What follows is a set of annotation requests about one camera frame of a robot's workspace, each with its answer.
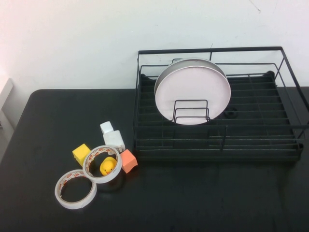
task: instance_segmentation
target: white plate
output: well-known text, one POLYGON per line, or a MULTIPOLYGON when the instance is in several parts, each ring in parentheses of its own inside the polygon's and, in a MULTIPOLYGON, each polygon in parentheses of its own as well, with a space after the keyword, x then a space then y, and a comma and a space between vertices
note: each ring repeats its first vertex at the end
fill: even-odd
POLYGON ((206 109, 178 109, 174 116, 176 100, 201 100, 177 101, 176 108, 205 108, 207 103, 202 100, 207 100, 210 119, 222 113, 229 103, 231 89, 227 78, 218 66, 208 60, 181 60, 168 66, 162 74, 155 85, 155 103, 168 120, 175 122, 179 117, 176 123, 183 125, 207 122, 206 109))

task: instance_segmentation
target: tape roll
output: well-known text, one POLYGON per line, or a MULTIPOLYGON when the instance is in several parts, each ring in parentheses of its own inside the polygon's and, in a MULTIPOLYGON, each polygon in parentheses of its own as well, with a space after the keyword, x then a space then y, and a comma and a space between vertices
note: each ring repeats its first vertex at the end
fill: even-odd
POLYGON ((110 147, 110 146, 98 146, 94 148, 93 150, 91 150, 89 154, 85 157, 84 164, 83 164, 83 171, 84 171, 85 176, 89 178, 91 181, 93 181, 94 183, 103 184, 103 183, 107 183, 113 180, 120 173, 121 167, 122 167, 122 159, 121 159, 119 152, 115 148, 110 147), (115 154, 117 164, 115 168, 111 171, 111 173, 109 173, 108 175, 101 176, 101 177, 94 177, 89 171, 90 163, 94 160, 96 156, 98 156, 99 154, 103 152, 107 152, 109 155, 115 154))
POLYGON ((80 209, 88 205, 95 197, 97 193, 97 185, 94 182, 91 182, 91 190, 86 197, 77 201, 77 202, 67 202, 61 198, 61 190, 63 186, 71 179, 76 177, 86 177, 83 170, 73 170, 68 173, 65 173, 57 182, 55 187, 55 196, 59 203, 67 209, 80 209))

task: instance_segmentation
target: yellow rubber duck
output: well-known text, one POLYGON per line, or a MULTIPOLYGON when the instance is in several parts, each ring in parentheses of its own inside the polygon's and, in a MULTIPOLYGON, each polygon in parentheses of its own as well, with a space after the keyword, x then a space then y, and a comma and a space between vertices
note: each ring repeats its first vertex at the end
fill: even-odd
POLYGON ((102 164, 100 165, 100 172, 102 175, 108 175, 111 171, 116 167, 117 160, 113 157, 107 157, 103 160, 102 164))

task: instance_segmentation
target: white block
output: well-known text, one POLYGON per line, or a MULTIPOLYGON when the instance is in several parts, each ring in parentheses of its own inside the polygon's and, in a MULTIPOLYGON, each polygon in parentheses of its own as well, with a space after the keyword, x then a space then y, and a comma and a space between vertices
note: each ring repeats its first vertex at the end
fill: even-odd
POLYGON ((110 121, 100 124, 100 127, 101 127, 102 134, 106 134, 106 133, 114 131, 110 121))
POLYGON ((126 147, 118 130, 103 134, 103 139, 106 146, 115 147, 119 152, 123 152, 126 147))

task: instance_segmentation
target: dish rack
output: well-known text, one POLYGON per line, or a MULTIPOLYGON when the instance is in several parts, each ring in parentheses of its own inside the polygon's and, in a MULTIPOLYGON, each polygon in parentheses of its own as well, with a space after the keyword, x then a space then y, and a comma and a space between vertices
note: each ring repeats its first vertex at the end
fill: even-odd
POLYGON ((137 63, 133 126, 139 160, 300 158, 309 128, 309 104, 282 47, 148 50, 139 51, 137 63), (208 117, 207 99, 196 100, 206 103, 207 123, 176 124, 176 102, 172 120, 165 119, 156 107, 156 79, 168 65, 183 58, 208 59, 229 81, 231 99, 218 117, 208 117))

